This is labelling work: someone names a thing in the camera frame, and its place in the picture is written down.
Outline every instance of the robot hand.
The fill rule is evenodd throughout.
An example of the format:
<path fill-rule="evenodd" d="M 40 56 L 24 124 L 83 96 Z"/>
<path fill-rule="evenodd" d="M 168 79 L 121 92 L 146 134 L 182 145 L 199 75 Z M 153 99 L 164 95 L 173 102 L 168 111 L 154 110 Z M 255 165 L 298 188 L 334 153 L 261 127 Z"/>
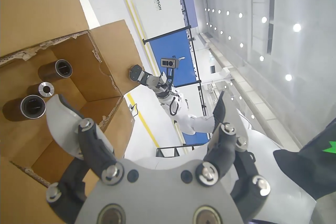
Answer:
<path fill-rule="evenodd" d="M 169 90 L 169 84 L 167 83 L 167 76 L 164 72 L 159 77 L 153 76 L 144 71 L 140 65 L 135 65 L 131 68 L 129 77 L 133 81 L 137 81 L 140 84 L 152 89 L 156 94 L 163 96 Z"/>
<path fill-rule="evenodd" d="M 76 158 L 61 180 L 50 185 L 47 201 L 68 224 L 243 224 L 256 215 L 270 192 L 247 152 L 235 152 L 236 132 L 224 121 L 222 101 L 216 106 L 214 136 L 203 160 L 152 170 L 127 159 L 117 161 L 113 147 L 106 144 L 107 139 L 93 120 L 83 118 L 61 100 L 55 95 L 48 101 L 48 126 L 57 143 Z M 219 181 L 236 162 L 246 175 L 239 176 L 230 194 Z M 82 180 L 89 169 L 100 181 L 86 197 Z"/>

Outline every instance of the humanoid robot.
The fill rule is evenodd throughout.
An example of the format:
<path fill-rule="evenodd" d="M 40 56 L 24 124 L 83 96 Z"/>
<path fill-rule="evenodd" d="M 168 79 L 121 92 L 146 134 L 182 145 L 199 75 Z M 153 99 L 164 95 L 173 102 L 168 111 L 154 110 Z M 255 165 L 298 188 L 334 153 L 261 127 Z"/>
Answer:
<path fill-rule="evenodd" d="M 211 132 L 211 140 L 180 157 L 117 161 L 97 124 L 55 95 L 46 105 L 48 127 L 74 160 L 46 197 L 64 222 L 308 224 L 316 200 L 335 191 L 336 154 L 328 150 L 336 121 L 293 153 L 244 127 L 225 92 L 213 116 L 193 117 L 164 74 L 136 65 L 130 78 L 155 92 L 182 132 Z M 100 180 L 86 197 L 89 169 Z"/>

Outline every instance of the black cable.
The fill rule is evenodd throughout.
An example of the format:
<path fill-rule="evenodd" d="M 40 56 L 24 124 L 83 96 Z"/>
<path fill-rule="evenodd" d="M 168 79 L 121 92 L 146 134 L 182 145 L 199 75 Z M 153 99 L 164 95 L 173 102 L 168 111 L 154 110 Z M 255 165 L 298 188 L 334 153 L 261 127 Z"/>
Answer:
<path fill-rule="evenodd" d="M 170 115 L 171 115 L 171 116 L 175 116 L 175 115 L 177 114 L 177 111 L 179 110 L 179 109 L 178 109 L 178 107 L 179 107 L 179 105 L 178 105 L 178 104 L 179 104 L 179 103 L 176 103 L 176 105 L 177 105 L 177 108 L 176 108 L 176 111 L 175 111 L 175 113 L 172 113 L 172 111 L 171 111 L 171 106 L 173 105 L 173 103 L 174 103 L 175 99 L 176 99 L 176 98 L 174 97 L 174 98 L 173 98 L 173 100 L 172 100 L 172 102 L 171 102 L 171 103 L 170 103 L 170 105 L 169 105 L 169 112 L 170 112 Z"/>
<path fill-rule="evenodd" d="M 171 87 L 173 86 L 173 80 L 174 80 L 174 68 L 171 69 L 171 72 L 170 72 L 169 76 L 171 77 L 171 82 L 168 84 L 168 90 L 171 90 Z"/>
<path fill-rule="evenodd" d="M 132 110 L 132 111 L 133 111 L 134 107 L 136 108 L 137 113 L 136 113 L 136 115 L 134 115 L 133 117 L 136 117 L 136 116 L 139 114 L 138 104 L 134 104 L 134 106 L 131 107 L 131 110 Z"/>

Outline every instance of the railing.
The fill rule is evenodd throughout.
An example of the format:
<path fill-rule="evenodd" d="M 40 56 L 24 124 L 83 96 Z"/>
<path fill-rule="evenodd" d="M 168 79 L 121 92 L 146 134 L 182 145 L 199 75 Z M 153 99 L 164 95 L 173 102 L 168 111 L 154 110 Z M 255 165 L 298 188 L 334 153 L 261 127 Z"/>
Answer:
<path fill-rule="evenodd" d="M 186 22 L 187 22 L 187 25 L 188 25 L 188 30 L 189 30 L 189 34 L 190 34 L 190 38 L 191 38 L 191 29 L 190 29 L 190 22 L 189 22 L 189 18 L 188 18 L 188 11 L 187 11 L 187 9 L 186 9 L 186 2 L 185 2 L 185 0 L 181 0 L 182 1 L 182 3 L 183 3 L 183 15 L 185 14 L 185 18 L 186 18 Z M 197 76 L 198 76 L 198 79 L 200 79 L 199 77 L 199 71 L 198 71 L 198 65 L 197 65 L 197 60 L 196 60 L 196 54 L 195 54 L 195 48 L 194 48 L 194 46 L 193 46 L 193 40 L 191 40 L 190 41 L 191 42 L 191 45 L 192 45 L 192 49 L 194 50 L 194 52 L 193 52 L 193 55 L 194 55 L 194 59 L 195 59 L 195 65 L 196 65 L 196 71 L 197 71 Z M 200 95 L 200 99 L 201 99 L 201 104 L 203 104 L 204 105 L 204 97 L 203 97 L 203 91 L 202 91 L 202 87 L 201 87 L 201 95 Z"/>
<path fill-rule="evenodd" d="M 174 157 L 179 157 L 180 153 L 178 151 L 179 148 L 184 148 L 184 147 L 191 147 L 192 150 L 195 149 L 196 146 L 202 146 L 204 143 L 195 143 L 195 144 L 183 144 L 182 146 L 173 146 L 173 147 L 162 147 L 162 148 L 157 148 L 156 149 L 156 157 L 159 158 L 174 158 Z M 162 153 L 163 149 L 174 149 L 174 155 L 171 157 L 165 157 Z"/>

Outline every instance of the ceiling light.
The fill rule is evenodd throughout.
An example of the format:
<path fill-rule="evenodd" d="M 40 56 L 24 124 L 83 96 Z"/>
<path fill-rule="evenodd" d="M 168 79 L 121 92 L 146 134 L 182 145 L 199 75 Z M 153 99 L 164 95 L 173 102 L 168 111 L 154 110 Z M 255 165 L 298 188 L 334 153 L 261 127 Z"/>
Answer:
<path fill-rule="evenodd" d="M 295 32 L 299 32 L 301 30 L 301 26 L 300 26 L 300 24 L 295 24 L 294 26 L 293 26 L 293 31 L 295 31 Z"/>
<path fill-rule="evenodd" d="M 291 80 L 292 80 L 292 75 L 287 74 L 287 75 L 285 76 L 285 79 L 286 79 L 287 81 L 291 81 Z"/>

